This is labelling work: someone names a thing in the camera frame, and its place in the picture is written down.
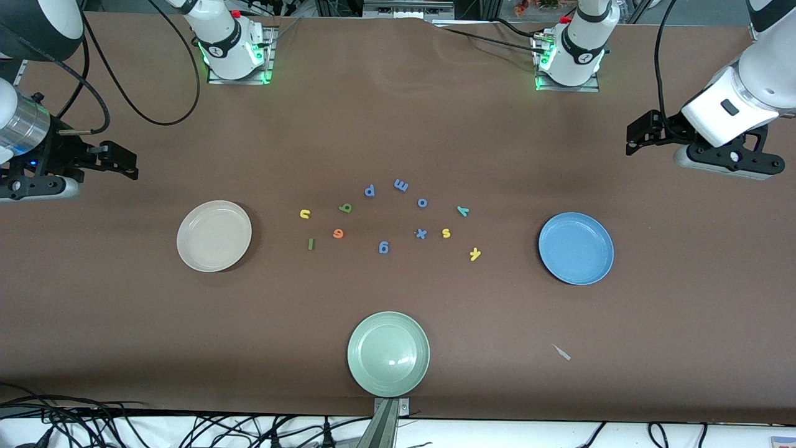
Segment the beige round plate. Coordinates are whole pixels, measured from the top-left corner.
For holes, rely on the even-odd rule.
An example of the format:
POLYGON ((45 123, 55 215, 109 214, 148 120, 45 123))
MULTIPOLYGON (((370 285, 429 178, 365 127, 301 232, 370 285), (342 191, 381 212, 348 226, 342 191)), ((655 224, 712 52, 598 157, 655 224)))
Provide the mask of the beige round plate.
POLYGON ((226 200, 205 202, 179 226, 177 253, 191 269, 221 272, 244 257, 251 235, 251 219, 241 206, 226 200))

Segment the blue round plate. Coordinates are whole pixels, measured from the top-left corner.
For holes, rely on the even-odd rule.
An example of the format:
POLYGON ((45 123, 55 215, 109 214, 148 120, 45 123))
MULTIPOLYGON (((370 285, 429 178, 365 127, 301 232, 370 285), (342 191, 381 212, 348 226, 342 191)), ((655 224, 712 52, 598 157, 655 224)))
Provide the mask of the blue round plate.
POLYGON ((608 231, 583 213, 565 212, 549 218, 541 228, 537 246, 548 272, 575 286, 602 281, 614 263, 608 231))

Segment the orange background object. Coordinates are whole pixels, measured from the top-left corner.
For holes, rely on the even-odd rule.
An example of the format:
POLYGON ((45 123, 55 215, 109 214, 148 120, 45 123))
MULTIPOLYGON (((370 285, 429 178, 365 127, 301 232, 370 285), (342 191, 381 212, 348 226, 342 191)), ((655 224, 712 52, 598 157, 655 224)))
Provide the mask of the orange background object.
POLYGON ((517 17, 524 17, 532 12, 555 12, 561 8, 561 0, 517 0, 514 12, 517 17))

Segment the brown table cover sheet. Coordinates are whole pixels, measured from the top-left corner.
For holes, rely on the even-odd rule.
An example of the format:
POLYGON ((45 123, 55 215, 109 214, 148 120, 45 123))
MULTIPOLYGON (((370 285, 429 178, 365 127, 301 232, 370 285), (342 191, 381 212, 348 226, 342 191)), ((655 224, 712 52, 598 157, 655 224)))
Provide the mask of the brown table cover sheet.
POLYGON ((765 181, 682 169, 674 146, 627 157, 626 125, 656 102, 655 34, 617 28, 599 93, 557 93, 518 50, 417 19, 302 20, 270 85, 203 85, 170 127, 91 54, 112 116, 92 142, 134 151, 140 177, 88 171, 71 200, 0 205, 0 382, 365 415, 346 346, 395 310, 430 341, 422 418, 796 422, 796 119, 771 125, 787 168, 765 181), (177 230, 214 200, 245 210, 251 244, 203 273, 177 230), (611 236, 602 281, 543 265, 541 228, 565 212, 611 236))

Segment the green round plate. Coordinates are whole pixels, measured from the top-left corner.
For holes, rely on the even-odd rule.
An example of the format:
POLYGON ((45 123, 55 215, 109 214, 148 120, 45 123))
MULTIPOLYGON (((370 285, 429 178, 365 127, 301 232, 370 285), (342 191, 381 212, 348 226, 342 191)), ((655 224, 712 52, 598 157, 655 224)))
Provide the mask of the green round plate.
POLYGON ((364 318, 350 335, 349 372, 366 392, 380 398, 409 394, 425 377, 430 343, 420 324, 404 313, 383 311, 364 318))

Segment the metal frame rail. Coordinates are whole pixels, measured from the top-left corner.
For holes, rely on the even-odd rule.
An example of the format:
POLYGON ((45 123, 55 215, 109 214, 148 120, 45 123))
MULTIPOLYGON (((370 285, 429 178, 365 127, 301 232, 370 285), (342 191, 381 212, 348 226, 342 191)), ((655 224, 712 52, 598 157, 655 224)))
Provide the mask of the metal frame rail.
POLYGON ((363 0, 361 17, 448 21, 455 19, 455 3, 453 0, 363 0))

